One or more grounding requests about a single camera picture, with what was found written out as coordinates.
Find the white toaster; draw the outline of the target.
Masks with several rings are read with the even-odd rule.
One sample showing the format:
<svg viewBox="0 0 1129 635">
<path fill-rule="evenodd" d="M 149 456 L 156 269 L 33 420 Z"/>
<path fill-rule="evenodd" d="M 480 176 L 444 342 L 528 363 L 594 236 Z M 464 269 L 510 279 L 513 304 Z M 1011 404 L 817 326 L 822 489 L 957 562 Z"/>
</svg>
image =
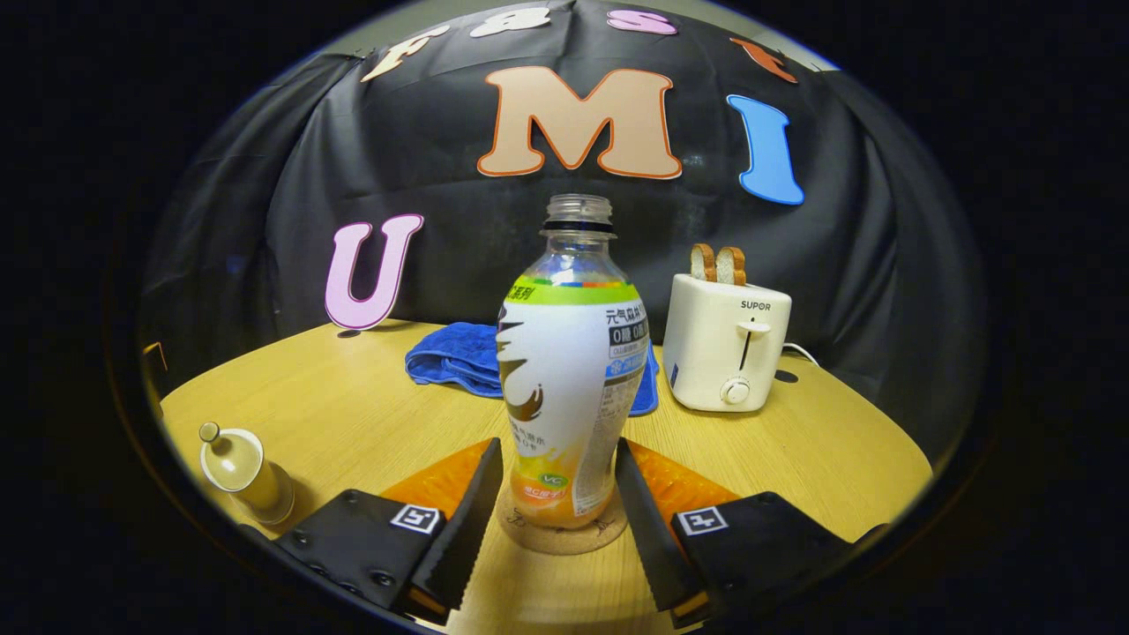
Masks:
<svg viewBox="0 0 1129 635">
<path fill-rule="evenodd" d="M 662 368 L 682 406 L 754 414 L 773 388 L 791 297 L 754 285 L 674 276 Z"/>
</svg>

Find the cream ceramic teacup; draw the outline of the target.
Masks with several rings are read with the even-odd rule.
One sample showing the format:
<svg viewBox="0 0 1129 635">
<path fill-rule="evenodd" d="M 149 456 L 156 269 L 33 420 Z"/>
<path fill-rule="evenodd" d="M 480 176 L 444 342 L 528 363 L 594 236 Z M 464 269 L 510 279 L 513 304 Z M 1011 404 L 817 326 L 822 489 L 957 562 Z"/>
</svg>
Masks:
<svg viewBox="0 0 1129 635">
<path fill-rule="evenodd" d="M 259 524 L 274 527 L 290 516 L 295 507 L 294 479 L 282 467 L 263 459 L 250 485 L 228 497 Z"/>
</svg>

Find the black backdrop cloth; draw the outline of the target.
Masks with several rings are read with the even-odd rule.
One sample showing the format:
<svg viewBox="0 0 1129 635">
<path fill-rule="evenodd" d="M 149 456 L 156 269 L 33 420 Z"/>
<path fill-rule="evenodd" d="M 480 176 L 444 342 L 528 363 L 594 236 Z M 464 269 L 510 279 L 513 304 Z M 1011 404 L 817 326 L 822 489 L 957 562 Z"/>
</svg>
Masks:
<svg viewBox="0 0 1129 635">
<path fill-rule="evenodd" d="M 942 169 L 878 97 L 778 34 L 601 0 L 499 5 L 369 56 L 318 53 L 246 101 L 154 234 L 138 336 L 173 385 L 325 325 L 335 233 L 352 293 L 383 221 L 419 214 L 392 318 L 492 323 L 542 252 L 551 195 L 609 198 L 610 253 L 662 341 L 693 243 L 736 246 L 788 294 L 788 340 L 931 461 L 971 421 L 984 292 Z"/>
</svg>

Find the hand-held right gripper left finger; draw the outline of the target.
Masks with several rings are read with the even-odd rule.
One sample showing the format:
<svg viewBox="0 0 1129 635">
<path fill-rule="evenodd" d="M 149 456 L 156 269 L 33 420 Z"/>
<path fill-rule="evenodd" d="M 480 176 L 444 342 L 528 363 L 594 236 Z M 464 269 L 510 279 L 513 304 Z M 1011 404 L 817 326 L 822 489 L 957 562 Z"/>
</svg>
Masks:
<svg viewBox="0 0 1129 635">
<path fill-rule="evenodd" d="M 491 437 L 378 495 L 345 489 L 273 545 L 371 604 L 444 623 L 462 606 L 501 482 Z"/>
</svg>

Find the cream teacup lid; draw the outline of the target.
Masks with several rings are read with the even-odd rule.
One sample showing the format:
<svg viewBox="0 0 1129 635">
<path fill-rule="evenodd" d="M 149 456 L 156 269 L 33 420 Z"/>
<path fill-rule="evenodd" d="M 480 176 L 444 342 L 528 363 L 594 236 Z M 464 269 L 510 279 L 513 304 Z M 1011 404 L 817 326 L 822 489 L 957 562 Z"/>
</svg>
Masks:
<svg viewBox="0 0 1129 635">
<path fill-rule="evenodd" d="M 257 435 L 243 429 L 222 429 L 217 421 L 205 421 L 198 429 L 198 437 L 202 442 L 200 466 L 215 487 L 237 493 L 259 478 L 265 450 Z"/>
</svg>

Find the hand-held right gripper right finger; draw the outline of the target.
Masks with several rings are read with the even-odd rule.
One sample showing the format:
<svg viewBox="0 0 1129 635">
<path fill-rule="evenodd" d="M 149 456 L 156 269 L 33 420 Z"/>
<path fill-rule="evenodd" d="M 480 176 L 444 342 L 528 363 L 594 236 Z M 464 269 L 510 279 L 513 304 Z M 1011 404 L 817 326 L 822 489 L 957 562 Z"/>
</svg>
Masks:
<svg viewBox="0 0 1129 635">
<path fill-rule="evenodd" d="M 774 611 L 883 530 L 846 540 L 774 492 L 739 496 L 625 438 L 616 479 L 654 604 L 676 627 Z"/>
</svg>

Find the round cork coaster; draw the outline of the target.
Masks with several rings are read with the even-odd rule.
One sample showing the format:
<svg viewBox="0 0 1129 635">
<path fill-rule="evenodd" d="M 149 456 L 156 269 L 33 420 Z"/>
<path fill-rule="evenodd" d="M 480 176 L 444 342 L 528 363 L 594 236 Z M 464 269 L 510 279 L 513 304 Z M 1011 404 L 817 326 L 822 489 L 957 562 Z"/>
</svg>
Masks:
<svg viewBox="0 0 1129 635">
<path fill-rule="evenodd" d="M 504 530 L 525 549 L 553 556 L 572 556 L 593 553 L 609 546 L 624 533 L 624 503 L 618 489 L 613 490 L 609 506 L 592 522 L 580 529 L 560 529 L 560 527 L 536 527 L 525 519 L 513 505 L 511 492 L 504 488 L 497 495 L 493 515 Z"/>
</svg>

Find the clear labelled water bottle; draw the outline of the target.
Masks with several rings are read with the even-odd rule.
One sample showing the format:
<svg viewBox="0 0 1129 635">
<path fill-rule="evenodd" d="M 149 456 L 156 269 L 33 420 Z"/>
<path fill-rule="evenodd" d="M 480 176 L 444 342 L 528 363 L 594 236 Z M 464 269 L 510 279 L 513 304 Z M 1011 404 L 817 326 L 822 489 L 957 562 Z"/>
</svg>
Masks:
<svg viewBox="0 0 1129 635">
<path fill-rule="evenodd" d="M 551 198 L 545 250 L 497 314 L 511 497 L 537 527 L 579 529 L 609 506 L 618 438 L 647 377 L 647 311 L 610 256 L 610 214 L 607 198 Z"/>
</svg>

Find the blue towel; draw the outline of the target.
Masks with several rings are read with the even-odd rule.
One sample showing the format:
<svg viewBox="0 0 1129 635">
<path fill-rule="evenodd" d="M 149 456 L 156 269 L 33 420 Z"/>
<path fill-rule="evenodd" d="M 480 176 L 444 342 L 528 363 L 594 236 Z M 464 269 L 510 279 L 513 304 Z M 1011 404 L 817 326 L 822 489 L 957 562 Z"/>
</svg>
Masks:
<svg viewBox="0 0 1129 635">
<path fill-rule="evenodd" d="M 426 336 L 406 353 L 406 374 L 417 385 L 460 385 L 475 395 L 504 398 L 504 371 L 497 353 L 487 345 L 496 342 L 496 331 L 485 325 L 452 323 Z M 660 405 L 657 371 L 660 365 L 648 345 L 641 383 L 629 415 L 653 414 Z"/>
</svg>

